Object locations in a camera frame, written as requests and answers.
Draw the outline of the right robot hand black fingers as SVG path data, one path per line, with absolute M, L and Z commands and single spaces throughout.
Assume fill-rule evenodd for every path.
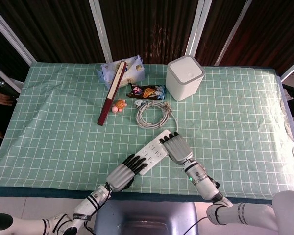
M 177 165 L 183 165 L 187 161 L 194 160 L 194 153 L 187 144 L 185 138 L 178 132 L 169 133 L 159 139 L 170 159 Z

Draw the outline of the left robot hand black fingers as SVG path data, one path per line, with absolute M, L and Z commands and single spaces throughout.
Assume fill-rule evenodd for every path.
M 113 192 L 125 190 L 131 186 L 135 176 L 147 166 L 145 157 L 131 154 L 107 176 L 106 182 Z

